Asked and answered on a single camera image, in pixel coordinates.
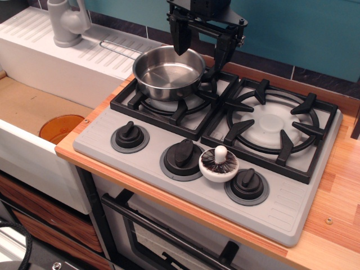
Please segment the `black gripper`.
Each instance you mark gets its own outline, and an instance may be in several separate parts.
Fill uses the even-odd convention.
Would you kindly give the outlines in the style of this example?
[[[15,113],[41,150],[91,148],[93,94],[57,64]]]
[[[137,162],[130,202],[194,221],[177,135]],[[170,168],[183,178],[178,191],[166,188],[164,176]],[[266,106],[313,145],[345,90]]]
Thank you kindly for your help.
[[[174,50],[184,54],[191,45],[192,31],[217,38],[214,74],[228,63],[243,42],[248,21],[231,8],[230,1],[168,1],[168,21]]]

